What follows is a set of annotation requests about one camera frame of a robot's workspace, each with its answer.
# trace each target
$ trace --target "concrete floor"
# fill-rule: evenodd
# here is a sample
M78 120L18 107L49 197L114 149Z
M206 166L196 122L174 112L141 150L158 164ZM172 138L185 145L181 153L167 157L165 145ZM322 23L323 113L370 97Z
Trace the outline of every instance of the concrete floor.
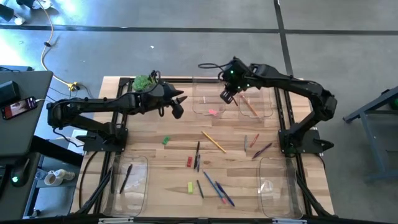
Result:
M398 30L395 0L280 0L286 29ZM42 11L31 12L8 1L28 21L49 23ZM182 27L278 29L273 0L56 0L49 13L54 24L100 27ZM46 30L0 29L0 64L28 65L41 70L40 54ZM153 69L166 75L210 76L197 69L202 62L225 63L236 55L246 63L268 63L286 72L279 34L209 32L94 32L56 31L57 43L47 54L48 68L69 82L81 82L98 96L103 76L140 75ZM340 217L398 222L398 181L365 183L375 173L373 157L359 121L341 118L397 85L396 35L288 34L296 77L314 80L338 99L335 118L320 123L323 139L335 143L325 153L326 174L335 212ZM67 89L53 80L51 86ZM65 96L49 90L59 100ZM78 96L85 97L84 91ZM72 128L64 130L71 134ZM42 113L37 134L55 138ZM41 192L37 207L55 192ZM60 203L49 215L66 213Z

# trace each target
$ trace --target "smartphone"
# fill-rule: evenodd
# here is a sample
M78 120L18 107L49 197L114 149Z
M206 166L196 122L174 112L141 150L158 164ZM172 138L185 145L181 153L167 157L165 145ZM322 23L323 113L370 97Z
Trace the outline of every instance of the smartphone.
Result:
M1 108L2 118L11 119L25 112L31 111L37 107L36 98L28 97L11 105Z

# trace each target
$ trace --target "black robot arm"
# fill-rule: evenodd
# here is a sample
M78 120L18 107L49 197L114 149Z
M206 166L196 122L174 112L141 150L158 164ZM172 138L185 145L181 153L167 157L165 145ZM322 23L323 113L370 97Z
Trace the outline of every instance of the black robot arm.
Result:
M313 111L302 122L292 125L289 130L279 131L283 153L320 153L333 147L331 142L320 140L317 131L310 130L319 121L332 119L337 105L335 96L319 83L283 75L276 68L266 64L252 63L246 66L236 57L221 69L223 71L220 72L219 79L225 82L225 89L220 97L226 103L231 103L235 94L252 87L277 87L310 100Z
M159 115L163 116L164 108L170 106L174 117L179 119L183 114L183 108L180 104L187 97L175 99L174 97L182 93L183 91L176 90L172 84L158 80L157 83L148 86L145 90L125 93L116 99L72 98L70 100L60 100L47 104L47 122L54 129L73 126L96 133L103 139L104 143L115 143L118 139L125 138L123 134L125 132L117 127L118 124L111 122L100 123L80 114L118 112L135 115L158 110Z

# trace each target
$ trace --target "black pen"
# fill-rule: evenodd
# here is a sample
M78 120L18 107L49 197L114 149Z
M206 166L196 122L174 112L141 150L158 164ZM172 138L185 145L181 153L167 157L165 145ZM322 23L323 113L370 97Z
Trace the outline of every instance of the black pen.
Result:
M123 184L122 184L122 187L120 188L120 193L119 194L121 194L123 192L123 190L124 190L124 186L126 185L127 179L130 176L131 168L132 168L132 164L130 164L129 168L127 168L126 178L123 181Z
M198 183L198 187L199 187L199 191L200 191L201 197L202 197L202 198L205 198L205 196L203 196L203 192L201 191L201 187L200 187L200 184L199 184L199 180L197 180L197 183Z
M200 154L198 155L198 164L197 164L198 172L199 172L199 167L200 167Z
M193 169L196 169L197 165L198 165L199 145L200 145L200 141L198 141L197 153L195 155L195 162L193 163Z

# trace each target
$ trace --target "transparent container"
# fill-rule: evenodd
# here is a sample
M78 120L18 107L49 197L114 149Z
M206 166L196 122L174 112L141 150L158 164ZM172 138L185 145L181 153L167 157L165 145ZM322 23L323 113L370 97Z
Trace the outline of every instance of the transparent container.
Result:
M236 95L239 104L239 120L264 121L273 115L269 88L249 88Z
M128 167L132 165L126 184ZM147 198L148 160L144 156L115 156L112 176L104 190L102 213L112 217L135 217L144 209Z
M220 117L225 102L220 98L224 85L216 78L192 77L192 110L196 114Z
M263 157L257 170L259 207L270 218L303 216L296 182L295 161L290 158Z

